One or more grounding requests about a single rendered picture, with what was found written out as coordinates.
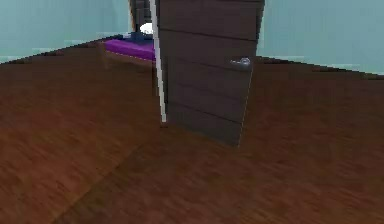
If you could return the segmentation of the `purple bed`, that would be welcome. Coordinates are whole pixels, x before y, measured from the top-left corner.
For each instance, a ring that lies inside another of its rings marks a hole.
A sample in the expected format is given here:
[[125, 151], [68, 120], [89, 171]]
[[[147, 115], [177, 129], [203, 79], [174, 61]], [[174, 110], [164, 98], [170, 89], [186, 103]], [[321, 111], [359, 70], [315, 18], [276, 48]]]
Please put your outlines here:
[[154, 40], [152, 34], [132, 32], [118, 35], [116, 38], [104, 42], [107, 51], [133, 56], [149, 61], [155, 60]]

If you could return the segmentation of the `dark brown room door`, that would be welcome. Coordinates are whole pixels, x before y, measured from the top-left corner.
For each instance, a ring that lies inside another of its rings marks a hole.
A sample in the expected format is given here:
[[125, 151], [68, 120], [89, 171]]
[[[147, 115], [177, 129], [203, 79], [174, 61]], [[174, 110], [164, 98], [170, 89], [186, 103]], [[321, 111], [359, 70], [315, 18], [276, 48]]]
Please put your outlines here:
[[167, 123], [239, 144], [265, 1], [154, 0]]

